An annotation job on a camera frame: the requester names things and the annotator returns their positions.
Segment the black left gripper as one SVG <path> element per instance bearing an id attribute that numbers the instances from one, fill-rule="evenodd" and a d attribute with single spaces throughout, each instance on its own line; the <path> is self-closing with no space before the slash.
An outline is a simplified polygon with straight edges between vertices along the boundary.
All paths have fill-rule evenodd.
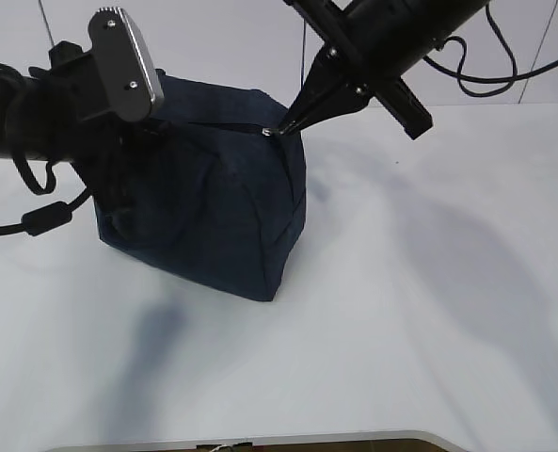
<path id="1" fill-rule="evenodd" d="M 101 207 L 131 206 L 129 165 L 156 134 L 153 114 L 128 122 L 110 110 L 90 50 L 61 41 L 49 59 L 27 77 L 5 69 L 5 155 L 37 196 L 55 190 L 53 167 L 67 161 Z"/>

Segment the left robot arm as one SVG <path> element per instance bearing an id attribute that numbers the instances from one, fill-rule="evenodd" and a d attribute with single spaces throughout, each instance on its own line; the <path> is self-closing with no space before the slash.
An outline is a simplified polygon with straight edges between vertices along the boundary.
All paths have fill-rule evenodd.
<path id="1" fill-rule="evenodd" d="M 131 43 L 63 40 L 49 52 L 49 69 L 22 75 L 0 62 L 0 159 L 12 161 L 35 195 L 56 190 L 54 168 L 68 163 L 84 185 L 71 202 L 26 213 L 0 235 L 40 234 L 72 219 L 88 199 L 105 211 L 135 205 L 135 177 L 167 142 L 168 124 L 153 116 L 155 70 Z"/>

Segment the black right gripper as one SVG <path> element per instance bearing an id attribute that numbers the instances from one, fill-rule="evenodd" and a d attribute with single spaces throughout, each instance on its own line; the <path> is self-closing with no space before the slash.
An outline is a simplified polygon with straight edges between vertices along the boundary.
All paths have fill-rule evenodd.
<path id="1" fill-rule="evenodd" d="M 377 99 L 416 139 L 433 126 L 403 75 L 484 6 L 483 1 L 292 1 L 323 40 L 304 84 L 278 125 L 288 136 L 356 113 Z"/>

